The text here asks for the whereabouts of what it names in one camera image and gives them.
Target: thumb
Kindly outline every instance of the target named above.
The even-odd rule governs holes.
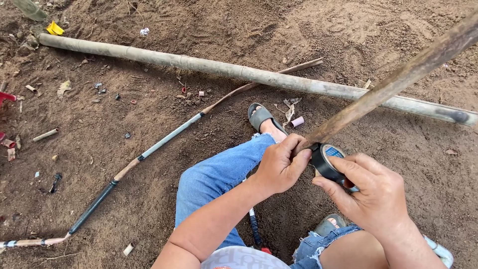
[[[348,195],[344,189],[334,181],[318,176],[312,179],[312,183],[322,187],[345,216],[350,210],[354,210],[357,206],[352,196]]]
[[[312,150],[306,148],[301,150],[297,156],[292,159],[292,163],[286,168],[286,173],[294,179],[298,179],[303,170],[307,167],[309,163],[310,156],[312,155]]]

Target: person's left hand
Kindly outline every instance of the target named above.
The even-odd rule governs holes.
[[[298,134],[290,134],[284,141],[269,146],[257,172],[248,180],[253,181],[269,196],[290,189],[307,167],[312,155],[312,151],[307,148],[300,151],[291,162],[292,150],[303,140],[305,138]]]

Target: leg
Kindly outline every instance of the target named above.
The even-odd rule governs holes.
[[[179,181],[176,197],[177,227],[192,212],[234,188],[261,161],[266,148],[275,143],[270,134],[223,151],[186,170]],[[244,246],[234,228],[219,246]]]
[[[356,225],[320,236],[310,232],[294,253],[292,269],[387,269],[380,243]]]

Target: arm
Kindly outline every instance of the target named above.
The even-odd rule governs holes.
[[[268,147],[254,175],[192,213],[173,231],[152,269],[199,268],[254,205],[295,184],[311,156],[305,149],[290,162],[292,150],[302,140],[291,134]]]
[[[392,269],[446,269],[410,219],[403,178],[359,153],[329,157],[360,191],[347,194],[335,182],[316,177],[313,183],[324,188],[339,210],[380,242]]]

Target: blue jeans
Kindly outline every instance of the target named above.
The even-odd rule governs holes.
[[[238,185],[259,164],[266,148],[273,144],[275,141],[270,134],[255,134],[250,141],[188,168],[179,180],[175,227],[192,212]],[[321,269],[320,253],[339,237],[359,229],[356,225],[339,228],[325,237],[310,232],[294,252],[295,263],[291,268]],[[246,246],[236,228],[218,248],[228,246]]]

